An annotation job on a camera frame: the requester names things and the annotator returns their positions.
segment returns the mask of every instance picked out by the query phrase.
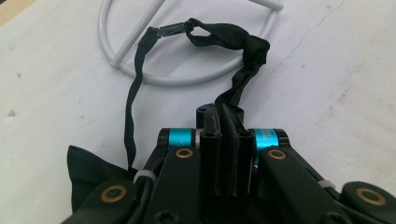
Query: white wire stand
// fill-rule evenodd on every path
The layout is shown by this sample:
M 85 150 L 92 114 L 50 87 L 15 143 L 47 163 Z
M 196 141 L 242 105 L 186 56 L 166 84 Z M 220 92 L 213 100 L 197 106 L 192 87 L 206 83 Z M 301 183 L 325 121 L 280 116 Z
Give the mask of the white wire stand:
M 128 63 L 126 63 L 123 59 L 126 54 L 129 52 L 131 47 L 136 42 L 137 38 L 143 33 L 145 28 L 148 26 L 149 22 L 152 20 L 154 15 L 158 12 L 160 7 L 163 5 L 165 0 L 154 0 L 151 6 L 146 11 L 145 15 L 139 20 L 136 27 L 132 30 L 131 34 L 122 44 L 121 48 L 117 53 L 114 53 L 113 48 L 111 48 L 106 30 L 106 22 L 108 11 L 110 10 L 111 3 L 113 0 L 104 0 L 100 13 L 99 13 L 99 21 L 98 21 L 98 33 L 99 33 L 99 41 L 102 46 L 102 49 L 110 60 L 110 65 L 114 68 L 119 68 L 125 74 L 135 77 L 134 67 Z M 272 30 L 276 23 L 276 16 L 278 11 L 282 10 L 283 4 L 280 1 L 276 0 L 249 0 L 251 2 L 257 3 L 264 7 L 271 8 L 271 12 L 266 20 L 264 25 L 264 31 L 262 38 L 268 38 L 268 36 L 272 33 Z M 211 71 L 203 72 L 200 74 L 196 74 L 188 77 L 158 77 L 151 74 L 144 73 L 143 80 L 147 83 L 160 85 L 160 86 L 187 86 L 193 85 L 201 82 L 206 82 L 208 80 L 214 79 L 216 77 L 221 77 L 225 74 L 230 73 L 235 68 L 241 66 L 242 56 L 238 56 L 228 63 L 224 64 L 222 67 L 213 69 Z

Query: blue ring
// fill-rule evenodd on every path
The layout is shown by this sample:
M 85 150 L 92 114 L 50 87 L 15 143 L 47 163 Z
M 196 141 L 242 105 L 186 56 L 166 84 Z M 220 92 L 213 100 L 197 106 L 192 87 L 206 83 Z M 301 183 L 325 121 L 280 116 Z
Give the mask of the blue ring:
M 254 161 L 255 165 L 259 164 L 259 155 L 260 152 L 266 148 L 271 146 L 279 146 L 279 140 L 277 139 L 277 134 L 274 129 L 253 129 L 254 135 L 256 136 L 256 151 L 257 156 Z
M 169 132 L 168 146 L 191 147 L 192 129 L 174 128 Z

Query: black cord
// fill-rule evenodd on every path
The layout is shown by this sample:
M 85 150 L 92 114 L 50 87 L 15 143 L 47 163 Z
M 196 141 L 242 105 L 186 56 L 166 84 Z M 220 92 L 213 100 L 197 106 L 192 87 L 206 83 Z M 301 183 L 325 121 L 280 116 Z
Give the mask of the black cord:
M 143 215 L 145 215 L 146 209 L 149 205 L 149 198 L 154 187 L 154 183 L 151 178 L 145 176 L 139 176 L 136 181 L 143 179 L 144 187 L 141 191 L 141 197 L 139 205 L 134 210 L 131 218 L 128 220 L 127 224 L 139 224 L 142 222 Z

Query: plastic clip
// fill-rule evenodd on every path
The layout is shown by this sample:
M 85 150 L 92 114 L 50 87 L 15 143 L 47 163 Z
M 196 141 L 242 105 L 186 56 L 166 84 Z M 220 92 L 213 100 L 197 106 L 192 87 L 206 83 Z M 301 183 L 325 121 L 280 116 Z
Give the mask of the plastic clip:
M 179 35 L 186 33 L 186 29 L 188 25 L 190 25 L 189 22 L 180 22 L 180 23 L 160 27 L 161 36 L 167 37 L 169 35 Z

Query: black mechanism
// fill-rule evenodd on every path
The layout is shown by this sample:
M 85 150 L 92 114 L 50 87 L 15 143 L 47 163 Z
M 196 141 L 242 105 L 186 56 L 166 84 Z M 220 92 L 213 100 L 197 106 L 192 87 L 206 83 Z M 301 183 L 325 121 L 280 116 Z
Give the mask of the black mechanism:
M 201 27 L 210 36 L 194 36 Z M 214 104 L 199 106 L 195 129 L 162 129 L 141 171 L 131 106 L 146 54 L 163 36 L 186 32 L 198 46 L 242 49 L 244 67 Z M 246 129 L 238 107 L 243 89 L 265 63 L 269 43 L 231 24 L 190 19 L 148 28 L 135 56 L 136 79 L 125 116 L 127 170 L 70 147 L 73 215 L 64 223 L 133 224 L 374 224 L 396 223 L 396 199 L 351 182 L 338 193 L 291 145 L 281 129 Z

